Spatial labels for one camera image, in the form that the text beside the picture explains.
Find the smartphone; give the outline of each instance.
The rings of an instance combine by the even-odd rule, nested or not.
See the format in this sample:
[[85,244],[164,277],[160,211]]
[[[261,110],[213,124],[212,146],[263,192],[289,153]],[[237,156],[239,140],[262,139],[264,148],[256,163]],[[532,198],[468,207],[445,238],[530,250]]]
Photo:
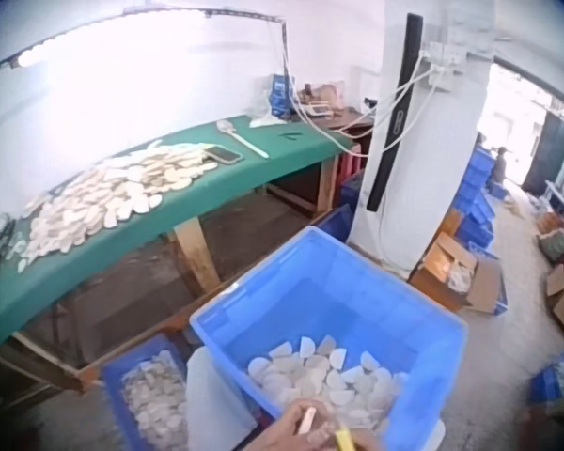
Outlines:
[[218,146],[206,149],[205,153],[217,162],[223,164],[235,164],[243,158],[242,155],[236,152],[232,152],[226,148],[219,148]]

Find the blue plastic crate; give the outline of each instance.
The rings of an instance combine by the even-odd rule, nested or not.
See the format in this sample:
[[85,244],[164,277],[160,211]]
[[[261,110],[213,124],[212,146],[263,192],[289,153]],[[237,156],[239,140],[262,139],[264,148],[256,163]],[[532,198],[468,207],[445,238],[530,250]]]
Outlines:
[[316,227],[340,242],[346,242],[353,225],[353,212],[348,204],[338,207],[323,218]]
[[455,238],[467,245],[468,242],[478,244],[483,249],[487,249],[493,241],[493,224],[478,224],[470,214],[463,218],[462,223],[455,232]]
[[140,346],[109,361],[102,367],[102,380],[104,381],[104,388],[108,395],[111,409],[128,448],[134,451],[148,451],[154,448],[140,436],[140,431],[133,419],[133,414],[128,409],[125,399],[123,399],[121,379],[138,364],[151,359],[162,350],[168,350],[171,353],[171,357],[180,369],[181,374],[185,376],[186,365],[180,358],[176,347],[163,334],[156,335]]
[[[478,244],[474,242],[468,242],[466,245],[468,251],[474,254],[475,256],[484,256],[487,258],[492,258],[493,260],[499,260],[500,258],[495,254],[490,253],[489,251],[483,249]],[[506,283],[504,282],[504,272],[501,271],[501,288],[499,290],[499,297],[497,298],[497,304],[495,305],[495,310],[493,314],[498,317],[502,313],[506,313],[508,311],[508,294],[506,293]]]
[[531,380],[529,400],[533,405],[559,401],[564,397],[556,365],[564,363],[564,352]]
[[494,181],[489,182],[489,194],[499,200],[504,200],[508,195],[509,191]]
[[463,180],[467,181],[471,186],[479,190],[482,190],[482,187],[485,186],[485,182],[488,178],[488,173],[481,171],[474,166],[468,166],[463,175]]
[[458,317],[316,227],[307,227],[199,309],[191,324],[215,362],[271,416],[282,413],[245,373],[289,340],[325,335],[346,348],[345,367],[368,350],[410,375],[390,411],[387,451],[419,451],[456,378],[467,337]]
[[477,195],[479,195],[481,191],[482,186],[474,186],[467,180],[462,180],[462,184],[460,185],[460,188],[458,188],[457,194],[464,199],[474,202],[474,199],[477,198]]
[[475,167],[479,171],[485,173],[487,177],[491,174],[493,166],[495,166],[495,158],[489,152],[482,148],[476,148],[472,152],[468,166]]
[[364,181],[364,171],[350,176],[340,187],[340,205],[348,204],[353,213],[357,209],[361,184]]
[[456,194],[453,198],[453,202],[451,202],[451,207],[456,209],[457,211],[462,212],[463,214],[468,214],[470,209],[472,209],[472,200],[466,199],[465,197]]
[[482,226],[489,224],[494,219],[495,212],[484,193],[479,193],[474,200],[472,209],[470,209],[470,216]]

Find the white spoon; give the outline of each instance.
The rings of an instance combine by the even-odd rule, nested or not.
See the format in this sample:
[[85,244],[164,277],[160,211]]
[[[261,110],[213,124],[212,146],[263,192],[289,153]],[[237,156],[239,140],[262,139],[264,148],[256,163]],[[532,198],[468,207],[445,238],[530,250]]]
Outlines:
[[234,125],[229,120],[218,120],[217,130],[219,130],[221,133],[229,134],[232,138],[236,139],[239,143],[244,144],[245,146],[253,150],[255,153],[257,153],[259,157],[270,158],[270,156],[267,153],[265,153],[263,150],[261,150],[257,146],[249,143],[244,138],[239,136],[236,133],[236,129],[234,128]]

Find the green cloth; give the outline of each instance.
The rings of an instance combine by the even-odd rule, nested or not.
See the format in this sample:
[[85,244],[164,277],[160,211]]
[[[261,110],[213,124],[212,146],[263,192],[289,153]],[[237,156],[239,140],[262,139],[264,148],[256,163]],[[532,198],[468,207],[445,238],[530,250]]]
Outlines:
[[[340,153],[334,143],[303,123],[250,129],[247,117],[235,117],[231,122],[240,136],[269,153],[270,159],[259,157],[231,136],[220,133],[214,123],[169,134],[163,138],[166,145],[213,143],[236,151],[244,158],[233,165],[220,164],[196,179],[189,188],[165,194],[163,203],[149,214],[135,214],[114,229],[103,229],[66,255],[39,257],[20,274],[17,273],[17,257],[4,261],[0,267],[0,344],[88,277],[159,234],[216,209],[239,194]],[[284,136],[284,133],[299,134]],[[349,139],[338,135],[336,139],[349,147]],[[145,148],[147,144],[119,155]],[[21,231],[28,237],[34,217],[20,220],[15,234]]]

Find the pile of shells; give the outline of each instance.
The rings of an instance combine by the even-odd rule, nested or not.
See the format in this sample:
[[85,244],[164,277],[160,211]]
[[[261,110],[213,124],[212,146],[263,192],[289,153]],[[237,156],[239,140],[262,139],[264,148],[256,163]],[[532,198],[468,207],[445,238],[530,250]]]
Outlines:
[[347,350],[337,348],[327,335],[316,348],[304,336],[298,351],[286,342],[271,350],[268,357],[256,357],[247,368],[249,376],[276,405],[286,408],[298,398],[317,399],[348,428],[384,432],[386,416],[400,394],[408,375],[394,376],[363,352],[360,364],[345,368]]
[[23,217],[38,209],[39,214],[31,220],[28,241],[13,241],[7,259],[19,255],[22,272],[38,257],[67,254],[103,228],[156,209],[165,193],[183,190],[217,167],[204,152],[213,144],[159,144],[106,159],[59,187],[57,194],[29,202]]
[[187,450],[185,383],[169,351],[126,374],[123,397],[140,435],[155,449]]

